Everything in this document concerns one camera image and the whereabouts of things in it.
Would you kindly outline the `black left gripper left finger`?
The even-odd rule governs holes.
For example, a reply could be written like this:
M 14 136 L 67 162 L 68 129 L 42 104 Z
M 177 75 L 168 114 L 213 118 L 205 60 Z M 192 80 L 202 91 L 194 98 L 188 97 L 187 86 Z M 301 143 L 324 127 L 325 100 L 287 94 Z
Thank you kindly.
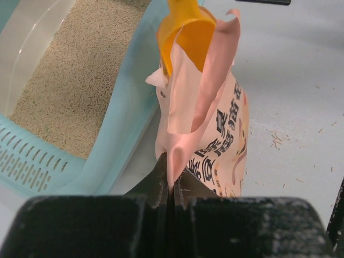
M 167 156 L 128 193 L 37 196 L 19 209 L 6 257 L 165 257 Z

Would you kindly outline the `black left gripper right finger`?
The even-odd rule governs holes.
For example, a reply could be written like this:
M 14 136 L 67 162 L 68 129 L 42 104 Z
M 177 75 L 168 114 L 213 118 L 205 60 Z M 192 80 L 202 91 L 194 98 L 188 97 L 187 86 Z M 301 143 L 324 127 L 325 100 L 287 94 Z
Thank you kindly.
M 293 197 L 222 198 L 185 171 L 174 185 L 177 257 L 334 257 L 318 214 Z

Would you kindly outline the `pink cat litter bag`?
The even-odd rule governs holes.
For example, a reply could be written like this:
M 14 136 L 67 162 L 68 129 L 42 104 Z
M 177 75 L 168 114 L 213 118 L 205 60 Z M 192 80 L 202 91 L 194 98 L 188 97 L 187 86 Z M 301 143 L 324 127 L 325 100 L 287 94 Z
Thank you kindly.
M 146 78 L 156 87 L 161 118 L 155 154 L 167 155 L 170 187 L 186 171 L 221 197 L 242 192 L 247 158 L 248 97 L 232 74 L 240 38 L 240 12 L 217 20 L 203 70 L 178 40 L 171 49 L 173 73 L 159 68 Z

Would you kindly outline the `teal and beige litter box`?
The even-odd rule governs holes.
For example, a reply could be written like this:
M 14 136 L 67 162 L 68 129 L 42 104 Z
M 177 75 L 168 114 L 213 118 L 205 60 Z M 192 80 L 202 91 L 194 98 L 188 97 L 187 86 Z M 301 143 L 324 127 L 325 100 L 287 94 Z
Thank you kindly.
M 108 193 L 158 106 L 165 1 L 1 2 L 1 185 Z

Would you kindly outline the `yellow plastic litter scoop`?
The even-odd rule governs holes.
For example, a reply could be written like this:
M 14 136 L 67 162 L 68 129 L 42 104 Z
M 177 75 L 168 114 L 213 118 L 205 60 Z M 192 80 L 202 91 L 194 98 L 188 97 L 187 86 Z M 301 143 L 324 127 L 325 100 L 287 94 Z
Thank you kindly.
M 173 72 L 171 49 L 178 43 L 199 71 L 203 70 L 216 19 L 194 0 L 169 0 L 169 13 L 162 20 L 156 37 L 164 73 Z

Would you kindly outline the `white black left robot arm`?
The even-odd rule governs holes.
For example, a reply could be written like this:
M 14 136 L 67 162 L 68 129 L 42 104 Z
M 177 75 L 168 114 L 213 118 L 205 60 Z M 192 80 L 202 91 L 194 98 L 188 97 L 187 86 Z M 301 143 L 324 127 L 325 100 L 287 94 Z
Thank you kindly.
M 327 228 L 290 197 L 221 198 L 166 155 L 122 196 L 39 196 L 18 211 L 1 257 L 343 257 L 343 192 Z

